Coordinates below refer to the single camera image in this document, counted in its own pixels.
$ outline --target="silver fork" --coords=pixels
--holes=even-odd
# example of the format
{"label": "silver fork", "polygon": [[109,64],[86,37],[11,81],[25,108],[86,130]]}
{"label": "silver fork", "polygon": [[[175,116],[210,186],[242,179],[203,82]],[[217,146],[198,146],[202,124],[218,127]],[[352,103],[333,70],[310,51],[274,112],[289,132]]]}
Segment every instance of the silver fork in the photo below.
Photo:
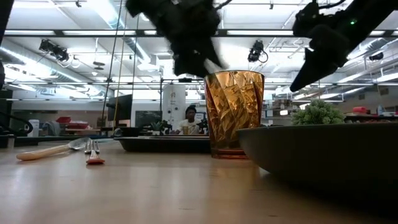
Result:
{"label": "silver fork", "polygon": [[94,150],[97,154],[100,153],[100,148],[98,147],[98,141],[91,140],[88,143],[86,143],[85,154],[91,154],[91,150]]}

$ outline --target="monitor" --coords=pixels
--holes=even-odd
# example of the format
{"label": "monitor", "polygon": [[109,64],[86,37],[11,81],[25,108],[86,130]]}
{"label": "monitor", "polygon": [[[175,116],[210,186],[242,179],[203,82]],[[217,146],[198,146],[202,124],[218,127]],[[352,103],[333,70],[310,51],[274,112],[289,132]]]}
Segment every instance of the monitor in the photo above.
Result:
{"label": "monitor", "polygon": [[136,127],[143,128],[154,122],[162,122],[161,111],[136,111]]}
{"label": "monitor", "polygon": [[132,95],[119,96],[117,98],[110,98],[106,104],[108,107],[108,121],[113,121],[116,114],[116,124],[122,120],[131,119],[131,106],[132,106]]}

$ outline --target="dark bowl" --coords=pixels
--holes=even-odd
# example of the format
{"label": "dark bowl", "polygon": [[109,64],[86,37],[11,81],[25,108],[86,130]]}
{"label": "dark bowl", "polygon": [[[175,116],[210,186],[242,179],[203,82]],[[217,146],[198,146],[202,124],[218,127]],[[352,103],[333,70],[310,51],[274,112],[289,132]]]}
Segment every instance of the dark bowl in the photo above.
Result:
{"label": "dark bowl", "polygon": [[398,123],[242,129],[248,158],[281,179],[329,193],[398,199]]}
{"label": "dark bowl", "polygon": [[211,152],[208,136],[140,136],[115,140],[128,152]]}

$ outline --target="wooden spoon handle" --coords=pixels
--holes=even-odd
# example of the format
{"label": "wooden spoon handle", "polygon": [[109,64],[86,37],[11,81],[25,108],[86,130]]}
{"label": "wooden spoon handle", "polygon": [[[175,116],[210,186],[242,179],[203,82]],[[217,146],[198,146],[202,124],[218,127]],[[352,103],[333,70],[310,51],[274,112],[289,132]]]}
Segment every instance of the wooden spoon handle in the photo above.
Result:
{"label": "wooden spoon handle", "polygon": [[40,159],[40,158],[54,155],[54,154],[61,153],[61,152],[67,152],[69,150],[70,150],[69,145],[55,146],[55,147],[51,147],[48,149],[41,149],[41,150],[32,151],[32,152],[18,153],[17,159],[20,159],[22,161],[29,161],[29,160],[34,160],[34,159]]}

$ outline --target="amber glass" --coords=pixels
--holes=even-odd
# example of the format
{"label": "amber glass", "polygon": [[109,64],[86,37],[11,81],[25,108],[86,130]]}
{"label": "amber glass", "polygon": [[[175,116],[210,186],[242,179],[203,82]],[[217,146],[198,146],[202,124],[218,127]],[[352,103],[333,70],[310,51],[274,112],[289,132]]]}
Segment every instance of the amber glass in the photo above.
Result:
{"label": "amber glass", "polygon": [[206,77],[211,155],[245,159],[237,130],[260,126],[264,76],[250,71],[218,72]]}

